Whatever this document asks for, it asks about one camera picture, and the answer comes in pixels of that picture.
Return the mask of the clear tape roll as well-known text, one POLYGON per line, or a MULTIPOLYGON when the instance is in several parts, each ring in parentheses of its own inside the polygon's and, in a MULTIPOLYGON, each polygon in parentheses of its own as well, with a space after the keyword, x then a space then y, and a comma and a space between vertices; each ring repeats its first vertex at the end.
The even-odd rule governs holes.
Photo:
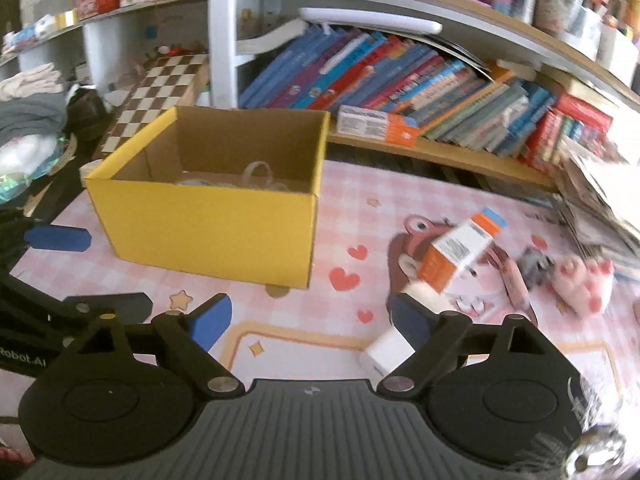
POLYGON ((178 185, 219 186, 220 188, 249 188, 250 190, 282 191, 290 189, 273 175, 268 162, 250 162, 239 174, 185 171, 176 181, 178 185))

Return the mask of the white eraser block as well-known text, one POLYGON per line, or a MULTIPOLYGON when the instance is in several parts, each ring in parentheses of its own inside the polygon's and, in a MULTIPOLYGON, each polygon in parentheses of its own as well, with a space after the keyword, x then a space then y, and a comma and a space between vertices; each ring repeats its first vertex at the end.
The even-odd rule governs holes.
POLYGON ((444 294, 436 292, 436 290, 432 289, 431 286, 425 282, 415 281, 409 283, 402 292, 434 314, 456 310, 444 294))

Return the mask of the white power adapter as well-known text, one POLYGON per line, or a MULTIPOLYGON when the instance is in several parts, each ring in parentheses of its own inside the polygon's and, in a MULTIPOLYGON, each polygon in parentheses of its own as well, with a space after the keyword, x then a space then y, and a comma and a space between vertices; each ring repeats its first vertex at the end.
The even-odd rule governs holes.
POLYGON ((407 339, 390 327, 360 354, 360 365, 377 382, 416 352, 407 339))

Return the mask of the white usmile toothpaste box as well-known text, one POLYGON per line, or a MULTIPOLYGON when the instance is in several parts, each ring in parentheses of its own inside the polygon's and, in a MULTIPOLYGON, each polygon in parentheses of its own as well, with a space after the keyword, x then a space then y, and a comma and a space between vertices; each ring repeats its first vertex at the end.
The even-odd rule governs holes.
POLYGON ((416 277, 435 292, 443 292, 458 274, 484 255, 507 225, 485 207, 431 242, 416 277))

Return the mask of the pink highlighter pen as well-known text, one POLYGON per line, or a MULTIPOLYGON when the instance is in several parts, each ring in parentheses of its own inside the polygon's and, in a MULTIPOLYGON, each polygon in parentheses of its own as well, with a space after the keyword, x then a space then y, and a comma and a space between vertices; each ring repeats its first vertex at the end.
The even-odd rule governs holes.
POLYGON ((524 312, 530 307, 529 293, 518 265, 495 244, 491 244, 486 252, 497 266, 512 308, 524 312))

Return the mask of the pink cartoon desk mat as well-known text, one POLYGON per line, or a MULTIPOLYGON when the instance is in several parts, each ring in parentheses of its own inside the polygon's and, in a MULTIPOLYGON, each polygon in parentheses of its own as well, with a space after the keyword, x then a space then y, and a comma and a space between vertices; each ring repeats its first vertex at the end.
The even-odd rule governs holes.
MULTIPOLYGON (((561 216, 550 209, 408 174, 327 162, 305 289, 218 280, 119 259, 87 195, 76 198, 60 222, 87 229, 90 248, 31 249, 11 273, 58 299, 144 292, 155 313, 189 312, 223 292, 231 299, 232 318, 214 353, 243 380, 370 377, 360 354, 393 327, 388 306, 409 283, 419 281, 416 274, 431 242, 483 207, 506 220, 492 244, 515 262, 529 246, 554 266, 566 256, 582 258, 561 216)), ((512 313, 537 323, 588 377, 603 403, 600 419, 620 427, 627 455, 637 458, 638 286, 614 273, 606 311, 580 318, 555 293, 551 276, 539 286, 526 286, 530 307, 515 311, 485 252, 448 284, 444 295, 477 323, 497 324, 512 313)))

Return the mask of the grey toy car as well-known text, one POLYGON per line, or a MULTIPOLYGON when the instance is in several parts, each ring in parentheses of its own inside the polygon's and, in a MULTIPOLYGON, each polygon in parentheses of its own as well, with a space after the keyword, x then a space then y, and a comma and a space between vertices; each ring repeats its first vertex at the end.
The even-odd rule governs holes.
POLYGON ((548 281, 554 270, 554 261, 534 246, 527 247, 516 260, 516 264, 528 288, 548 281))

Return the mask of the yellow cardboard box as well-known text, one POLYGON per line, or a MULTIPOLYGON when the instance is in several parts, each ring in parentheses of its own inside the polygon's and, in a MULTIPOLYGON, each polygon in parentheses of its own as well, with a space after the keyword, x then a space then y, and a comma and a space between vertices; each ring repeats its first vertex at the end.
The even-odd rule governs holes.
POLYGON ((225 280, 309 285, 330 116, 176 106, 91 171, 86 187, 116 255, 225 280), (290 190, 178 185, 185 171, 268 162, 290 190))

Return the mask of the pink plush paw toy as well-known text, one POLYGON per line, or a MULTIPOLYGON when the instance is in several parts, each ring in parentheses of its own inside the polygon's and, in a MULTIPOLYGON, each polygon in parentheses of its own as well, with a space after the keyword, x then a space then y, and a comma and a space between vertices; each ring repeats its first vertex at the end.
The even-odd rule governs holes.
POLYGON ((603 314, 610 304, 614 285, 611 260, 566 256, 555 263, 551 286, 580 318, 603 314))

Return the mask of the brown white chessboard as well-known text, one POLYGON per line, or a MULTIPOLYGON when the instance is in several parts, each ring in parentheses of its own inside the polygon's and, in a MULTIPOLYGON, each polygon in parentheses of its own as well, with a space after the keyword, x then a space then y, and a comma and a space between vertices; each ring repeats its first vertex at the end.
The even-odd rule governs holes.
POLYGON ((171 107, 194 105, 208 83, 207 54, 161 56, 128 94, 93 158, 111 155, 171 107))

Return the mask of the stack of papers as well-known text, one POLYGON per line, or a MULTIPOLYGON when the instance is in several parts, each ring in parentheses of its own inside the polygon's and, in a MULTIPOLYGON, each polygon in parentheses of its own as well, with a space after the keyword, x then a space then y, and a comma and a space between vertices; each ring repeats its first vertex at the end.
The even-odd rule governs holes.
POLYGON ((639 166, 597 157, 564 138, 553 179, 562 214, 585 258, 610 260, 620 280, 639 279, 639 166))

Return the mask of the orange white box on shelf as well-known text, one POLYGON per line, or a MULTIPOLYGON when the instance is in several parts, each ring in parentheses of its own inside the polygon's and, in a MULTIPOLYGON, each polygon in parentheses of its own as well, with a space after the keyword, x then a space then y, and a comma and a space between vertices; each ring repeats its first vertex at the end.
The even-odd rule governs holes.
POLYGON ((420 128, 412 118, 354 106, 340 107, 336 131, 343 136, 354 136, 406 148, 412 148, 420 136, 420 128))

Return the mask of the row of books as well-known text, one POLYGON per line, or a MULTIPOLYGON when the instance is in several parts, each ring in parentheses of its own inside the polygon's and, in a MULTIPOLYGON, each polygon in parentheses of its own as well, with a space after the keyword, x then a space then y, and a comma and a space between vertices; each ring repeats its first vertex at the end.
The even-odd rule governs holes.
POLYGON ((426 139, 541 171, 559 162, 564 138, 606 154, 612 116, 546 75, 487 66, 437 36, 299 25, 271 34, 275 55, 239 107, 323 110, 336 120, 341 106, 380 110, 414 119, 416 144, 426 139))

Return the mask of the wooden white bookshelf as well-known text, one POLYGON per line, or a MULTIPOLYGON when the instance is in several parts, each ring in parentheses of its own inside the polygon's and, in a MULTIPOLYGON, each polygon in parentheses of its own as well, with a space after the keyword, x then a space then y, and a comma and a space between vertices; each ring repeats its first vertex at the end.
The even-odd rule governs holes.
POLYGON ((620 34, 582 11, 552 37, 468 0, 160 0, 67 8, 70 27, 15 39, 3 76, 51 64, 77 82, 67 129, 111 155, 203 91, 218 107, 318 110, 333 144, 540 188, 564 158, 614 158, 637 129, 630 88, 603 57, 620 34))

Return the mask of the white desk lamp bar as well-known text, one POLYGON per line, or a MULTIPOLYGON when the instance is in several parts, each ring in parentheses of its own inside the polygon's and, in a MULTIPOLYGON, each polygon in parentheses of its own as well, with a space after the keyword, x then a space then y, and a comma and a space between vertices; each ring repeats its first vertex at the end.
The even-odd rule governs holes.
POLYGON ((402 32, 403 34, 416 36, 439 35, 442 32, 442 24, 439 22, 383 12, 333 8, 300 8, 298 15, 302 20, 309 23, 347 25, 388 30, 389 32, 402 32))

